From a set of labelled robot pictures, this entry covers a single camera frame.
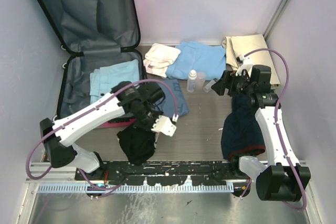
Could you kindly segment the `small clear vial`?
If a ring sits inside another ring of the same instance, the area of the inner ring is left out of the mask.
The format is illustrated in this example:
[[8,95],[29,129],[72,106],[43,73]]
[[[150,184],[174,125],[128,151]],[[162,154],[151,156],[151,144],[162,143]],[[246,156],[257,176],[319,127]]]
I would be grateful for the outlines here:
[[213,79],[211,80],[208,84],[206,84],[204,87],[203,87],[203,91],[206,92],[206,93],[209,93],[212,89],[212,86],[218,82],[218,79]]

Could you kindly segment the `black garment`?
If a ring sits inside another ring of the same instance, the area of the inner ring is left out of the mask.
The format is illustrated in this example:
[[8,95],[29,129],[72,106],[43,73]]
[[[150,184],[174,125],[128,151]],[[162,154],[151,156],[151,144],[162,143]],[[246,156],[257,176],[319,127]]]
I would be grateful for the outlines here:
[[156,134],[130,125],[117,133],[119,145],[128,161],[136,166],[151,158],[156,150]]

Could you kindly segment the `dark blue patterned cloth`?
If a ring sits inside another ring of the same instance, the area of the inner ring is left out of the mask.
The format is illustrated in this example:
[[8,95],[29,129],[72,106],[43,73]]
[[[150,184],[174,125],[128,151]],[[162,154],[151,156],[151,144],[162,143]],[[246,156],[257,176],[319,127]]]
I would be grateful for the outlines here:
[[[179,81],[176,79],[164,79],[163,82],[170,87],[176,98],[177,115],[179,117],[187,115],[189,113],[189,108],[186,104]],[[154,110],[162,111],[165,116],[171,118],[175,112],[174,100],[165,85],[159,83],[159,86],[161,87],[162,91],[165,94],[165,99],[164,100],[161,99],[160,101],[158,101],[156,103],[156,106],[154,107]]]

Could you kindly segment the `clear plastic cup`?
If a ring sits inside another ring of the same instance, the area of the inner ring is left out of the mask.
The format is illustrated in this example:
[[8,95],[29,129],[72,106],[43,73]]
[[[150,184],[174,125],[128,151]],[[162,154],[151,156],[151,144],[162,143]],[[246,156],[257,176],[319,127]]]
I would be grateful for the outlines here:
[[198,72],[196,76],[196,89],[202,89],[206,80],[206,74],[204,72]]

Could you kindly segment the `white plastic bottle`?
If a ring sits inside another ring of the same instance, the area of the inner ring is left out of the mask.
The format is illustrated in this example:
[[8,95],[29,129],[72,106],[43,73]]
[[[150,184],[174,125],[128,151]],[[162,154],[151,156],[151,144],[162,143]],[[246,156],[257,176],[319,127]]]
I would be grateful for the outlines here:
[[187,91],[188,92],[193,92],[196,87],[196,79],[197,79],[197,73],[195,70],[191,70],[188,74],[188,79],[187,79]]

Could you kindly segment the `light blue pants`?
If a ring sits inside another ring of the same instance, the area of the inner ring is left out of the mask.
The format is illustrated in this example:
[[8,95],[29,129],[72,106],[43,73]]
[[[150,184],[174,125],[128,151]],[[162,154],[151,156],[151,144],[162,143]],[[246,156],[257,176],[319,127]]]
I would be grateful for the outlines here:
[[139,80],[137,59],[95,69],[90,74],[90,103],[98,101],[122,81],[136,82]]

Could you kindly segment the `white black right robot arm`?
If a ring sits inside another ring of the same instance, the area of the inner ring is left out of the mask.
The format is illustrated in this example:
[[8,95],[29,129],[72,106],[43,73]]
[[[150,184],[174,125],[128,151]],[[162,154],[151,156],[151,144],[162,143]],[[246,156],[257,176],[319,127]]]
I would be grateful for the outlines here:
[[232,98],[232,112],[222,132],[223,158],[230,161],[233,177],[247,175],[249,182],[255,182],[260,200],[302,201],[305,206],[311,173],[300,164],[290,146],[270,77],[270,67],[254,65],[251,72],[225,70],[212,85],[218,95]]

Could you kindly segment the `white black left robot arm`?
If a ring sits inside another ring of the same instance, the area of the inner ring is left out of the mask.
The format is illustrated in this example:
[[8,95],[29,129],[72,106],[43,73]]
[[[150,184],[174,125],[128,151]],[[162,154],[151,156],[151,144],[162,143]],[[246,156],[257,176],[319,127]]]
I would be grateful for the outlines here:
[[52,168],[76,167],[93,180],[105,174],[104,163],[96,152],[87,151],[75,142],[104,122],[127,113],[135,117],[135,128],[150,136],[163,133],[173,136],[176,126],[167,116],[152,111],[150,104],[164,97],[158,81],[153,79],[137,82],[124,81],[112,88],[97,102],[75,114],[52,121],[40,122],[42,142]]

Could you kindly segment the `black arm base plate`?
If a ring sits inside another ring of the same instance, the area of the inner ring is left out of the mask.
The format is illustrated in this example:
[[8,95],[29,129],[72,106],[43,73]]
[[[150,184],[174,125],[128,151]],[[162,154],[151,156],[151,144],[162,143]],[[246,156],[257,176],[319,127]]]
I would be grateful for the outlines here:
[[234,175],[226,161],[150,161],[140,166],[127,161],[106,163],[107,181],[111,185],[173,186],[184,185],[188,179],[192,186],[227,185],[229,181],[246,181],[246,175]]

